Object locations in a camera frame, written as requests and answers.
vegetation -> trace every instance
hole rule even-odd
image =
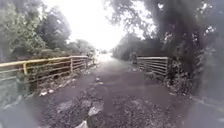
[[[168,56],[173,60],[170,69],[178,70],[175,82],[188,81],[189,86],[179,85],[193,93],[200,83],[206,48],[211,48],[223,28],[214,22],[214,16],[220,16],[220,4],[204,0],[105,0],[105,9],[112,12],[108,20],[128,33],[114,49],[114,56],[124,60],[131,52]]]
[[[82,46],[80,41],[70,44],[69,24],[57,7],[48,11],[41,0],[0,0],[0,6],[0,63],[80,55],[94,49],[85,41]]]

fence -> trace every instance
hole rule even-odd
[[[144,71],[153,71],[158,75],[168,73],[168,57],[138,57],[138,66]]]
[[[29,84],[40,83],[86,68],[89,61],[87,56],[70,56],[2,63],[0,83],[10,80],[22,80]]]

road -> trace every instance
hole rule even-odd
[[[0,112],[0,128],[223,128],[224,116],[108,55],[79,79]]]

bridge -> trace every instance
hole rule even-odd
[[[168,64],[167,57],[139,57],[132,66],[109,55],[0,64],[0,128],[222,127],[221,109],[145,76],[153,71],[163,80]]]

bright sky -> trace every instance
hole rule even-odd
[[[105,18],[101,0],[45,0],[50,6],[59,6],[72,30],[71,40],[84,39],[96,48],[115,47],[124,32],[111,26]]]

